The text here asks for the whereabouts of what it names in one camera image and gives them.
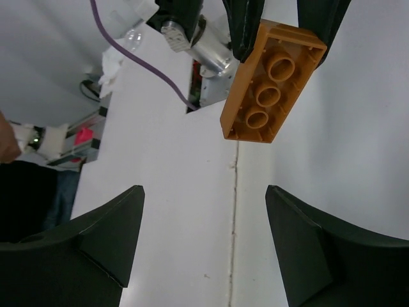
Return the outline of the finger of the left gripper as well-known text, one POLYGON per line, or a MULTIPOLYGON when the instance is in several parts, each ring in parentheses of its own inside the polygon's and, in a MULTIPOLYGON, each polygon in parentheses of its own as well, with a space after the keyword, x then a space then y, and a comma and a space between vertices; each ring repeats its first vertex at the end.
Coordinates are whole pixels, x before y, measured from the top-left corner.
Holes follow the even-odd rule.
POLYGON ((233 56, 245 63, 253 51, 264 0, 223 0, 226 9, 233 56))
POLYGON ((298 26, 312 31, 326 46, 318 67, 326 60, 350 0, 298 0, 298 26))

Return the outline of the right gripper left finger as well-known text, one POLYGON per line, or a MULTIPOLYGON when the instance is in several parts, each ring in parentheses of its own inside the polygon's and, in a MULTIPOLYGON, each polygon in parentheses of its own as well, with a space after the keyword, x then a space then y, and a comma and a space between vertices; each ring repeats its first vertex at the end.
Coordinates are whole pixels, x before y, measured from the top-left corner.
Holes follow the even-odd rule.
POLYGON ((134 185, 75 219, 1 244, 1 306, 118 306, 143 217, 134 185))

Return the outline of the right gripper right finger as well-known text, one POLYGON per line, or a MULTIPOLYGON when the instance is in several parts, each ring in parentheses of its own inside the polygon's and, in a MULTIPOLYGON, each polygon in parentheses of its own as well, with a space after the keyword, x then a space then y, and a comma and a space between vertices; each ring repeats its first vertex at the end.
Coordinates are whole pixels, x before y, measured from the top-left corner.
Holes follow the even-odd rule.
POLYGON ((408 241, 355 226, 268 186, 289 306, 408 306, 408 241))

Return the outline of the brown lego brick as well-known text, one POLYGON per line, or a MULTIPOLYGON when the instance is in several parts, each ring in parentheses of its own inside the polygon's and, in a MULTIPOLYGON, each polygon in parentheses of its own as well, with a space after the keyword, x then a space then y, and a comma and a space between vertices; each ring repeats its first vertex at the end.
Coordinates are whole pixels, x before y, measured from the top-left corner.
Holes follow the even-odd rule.
POLYGON ((312 31, 261 20, 220 116, 224 138, 271 143, 326 51, 312 31))

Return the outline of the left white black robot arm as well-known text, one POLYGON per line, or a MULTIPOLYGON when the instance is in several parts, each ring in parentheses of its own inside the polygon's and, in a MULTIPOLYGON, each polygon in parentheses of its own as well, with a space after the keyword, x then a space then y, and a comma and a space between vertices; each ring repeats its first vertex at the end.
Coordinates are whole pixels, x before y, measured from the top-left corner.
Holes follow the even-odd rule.
MULTIPOLYGON (((207 22, 201 15, 202 1, 142 1, 131 7, 142 23, 163 33, 166 25, 181 32, 170 40, 175 51, 197 51, 207 22)), ((315 67, 326 59, 349 7, 349 1, 298 1, 298 27, 262 19, 264 1, 224 1, 230 37, 221 41, 241 64, 264 65, 277 71, 282 55, 305 65, 310 55, 315 67)))

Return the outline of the person's hand at edge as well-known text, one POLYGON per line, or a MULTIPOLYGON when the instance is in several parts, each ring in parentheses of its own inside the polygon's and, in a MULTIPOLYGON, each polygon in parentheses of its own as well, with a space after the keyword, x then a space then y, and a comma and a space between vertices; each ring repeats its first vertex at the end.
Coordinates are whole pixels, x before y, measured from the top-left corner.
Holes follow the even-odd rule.
POLYGON ((11 124, 3 113, 0 114, 0 161, 1 163, 13 162, 21 155, 20 148, 11 124))

